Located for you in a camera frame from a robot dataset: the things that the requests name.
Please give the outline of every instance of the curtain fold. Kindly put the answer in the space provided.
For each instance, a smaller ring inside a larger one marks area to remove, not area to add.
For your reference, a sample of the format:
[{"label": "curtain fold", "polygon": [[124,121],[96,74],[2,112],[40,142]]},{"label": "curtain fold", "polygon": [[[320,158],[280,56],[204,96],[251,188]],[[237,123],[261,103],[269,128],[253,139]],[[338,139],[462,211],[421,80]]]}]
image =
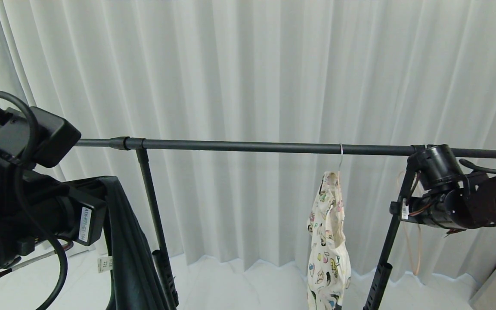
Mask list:
[{"label": "curtain fold", "polygon": [[[0,79],[86,138],[496,149],[496,2],[0,0]],[[239,257],[245,268],[294,260],[305,270],[305,221],[339,155],[149,156],[172,255]],[[357,273],[376,266],[405,162],[344,156]],[[61,179],[118,176],[157,247],[134,153],[78,147],[57,169]],[[423,227],[421,280],[486,280],[496,228],[444,233]],[[402,234],[391,261],[394,280],[410,269]]]}]

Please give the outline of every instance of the white floor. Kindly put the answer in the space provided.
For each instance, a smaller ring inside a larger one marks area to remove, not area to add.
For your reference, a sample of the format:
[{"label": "white floor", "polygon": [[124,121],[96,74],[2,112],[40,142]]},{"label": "white floor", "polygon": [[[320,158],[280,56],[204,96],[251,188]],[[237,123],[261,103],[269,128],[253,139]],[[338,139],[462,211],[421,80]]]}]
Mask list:
[{"label": "white floor", "polygon": [[[96,251],[69,259],[65,288],[50,310],[104,309],[110,295],[108,273],[98,273]],[[183,255],[171,265],[179,293],[179,310],[307,310],[305,280],[298,268],[275,267],[263,261],[242,272],[240,260],[219,263],[203,257],[187,266]],[[58,273],[55,257],[25,267],[0,279],[0,310],[35,309],[51,292]],[[361,310],[372,274],[353,275],[344,310]],[[456,280],[435,276],[423,286],[412,275],[388,285],[381,310],[471,310],[468,300],[476,291],[472,277]]]}]

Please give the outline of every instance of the hanger hook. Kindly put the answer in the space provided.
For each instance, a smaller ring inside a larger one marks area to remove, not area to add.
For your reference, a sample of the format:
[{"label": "hanger hook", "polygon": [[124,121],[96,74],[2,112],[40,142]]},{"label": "hanger hook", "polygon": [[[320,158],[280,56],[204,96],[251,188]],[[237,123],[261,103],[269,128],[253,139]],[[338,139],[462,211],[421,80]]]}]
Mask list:
[{"label": "hanger hook", "polygon": [[340,143],[340,164],[338,165],[338,171],[340,170],[340,168],[342,167],[342,161],[344,160],[344,147],[342,145],[342,143]]}]

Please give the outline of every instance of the colorful print pattern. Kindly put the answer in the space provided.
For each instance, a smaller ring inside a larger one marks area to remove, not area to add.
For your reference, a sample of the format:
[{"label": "colorful print pattern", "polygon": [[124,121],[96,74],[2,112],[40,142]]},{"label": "colorful print pattern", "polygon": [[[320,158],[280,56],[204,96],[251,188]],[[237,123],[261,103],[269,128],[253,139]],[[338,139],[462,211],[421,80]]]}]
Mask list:
[{"label": "colorful print pattern", "polygon": [[350,285],[350,256],[343,232],[344,206],[339,173],[327,172],[307,220],[311,255],[307,267],[307,303],[310,310],[334,310],[342,305]]}]

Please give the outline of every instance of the clothing rack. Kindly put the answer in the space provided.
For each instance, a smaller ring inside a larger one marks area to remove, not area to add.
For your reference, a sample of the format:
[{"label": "clothing rack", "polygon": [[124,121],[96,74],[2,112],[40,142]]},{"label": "clothing rack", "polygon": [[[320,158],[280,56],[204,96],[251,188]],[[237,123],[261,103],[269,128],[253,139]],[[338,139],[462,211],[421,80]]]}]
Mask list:
[{"label": "clothing rack", "polygon": [[[306,153],[306,154],[342,154],[342,155],[390,155],[410,156],[422,146],[384,146],[384,145],[343,145],[343,144],[317,144],[317,143],[249,143],[232,141],[190,141],[190,140],[164,140],[144,139],[132,137],[116,137],[112,139],[81,139],[76,146],[81,147],[110,147],[128,151],[134,149],[139,161],[140,171],[149,201],[150,212],[156,230],[159,253],[155,257],[159,281],[163,288],[167,288],[165,296],[168,309],[177,308],[177,292],[173,283],[173,275],[169,255],[164,238],[164,230],[158,211],[158,203],[154,184],[150,172],[147,149],[183,149],[192,151],[234,151],[234,152],[267,152],[267,153]],[[496,158],[496,149],[451,149],[456,157],[469,158]],[[384,240],[384,246],[374,280],[369,291],[367,302],[363,310],[377,310],[384,296],[386,285],[392,270],[388,263],[394,238],[399,228],[400,220],[393,215],[390,228]]]}]

